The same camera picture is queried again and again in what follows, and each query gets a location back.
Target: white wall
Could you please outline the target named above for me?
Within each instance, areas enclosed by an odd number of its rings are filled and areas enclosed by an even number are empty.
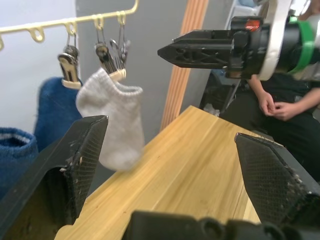
[[[76,16],[73,0],[1,0],[0,27]],[[67,42],[64,27],[44,31],[36,43],[29,32],[4,34],[0,51],[0,127],[33,132],[41,83],[61,76],[57,55]]]

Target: wooden table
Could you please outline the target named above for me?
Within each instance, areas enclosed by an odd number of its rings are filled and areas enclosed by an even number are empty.
[[[189,107],[149,144],[132,172],[115,173],[90,195],[56,240],[120,240],[134,210],[259,222],[234,138],[254,135]]]

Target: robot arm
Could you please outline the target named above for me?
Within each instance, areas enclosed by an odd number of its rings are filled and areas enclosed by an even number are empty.
[[[193,30],[158,55],[181,68],[224,69],[234,79],[256,74],[266,81],[273,73],[289,73],[297,80],[320,81],[320,15],[293,20],[291,2],[270,0],[266,19],[234,17],[230,30]]]

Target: blue knit sock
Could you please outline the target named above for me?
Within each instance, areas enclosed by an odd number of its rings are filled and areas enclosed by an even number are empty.
[[[0,127],[0,199],[38,155],[35,136],[17,128]]]
[[[39,151],[62,138],[74,121],[82,118],[76,107],[78,90],[64,87],[61,80],[50,78],[40,89],[34,130]]]

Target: green band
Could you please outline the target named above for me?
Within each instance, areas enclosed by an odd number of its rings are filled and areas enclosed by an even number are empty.
[[[301,32],[302,40],[302,51],[299,58],[299,61],[294,69],[289,73],[295,74],[307,67],[311,61],[311,58],[314,54],[315,48],[315,36],[312,27],[307,21],[290,21],[292,23],[297,23]]]

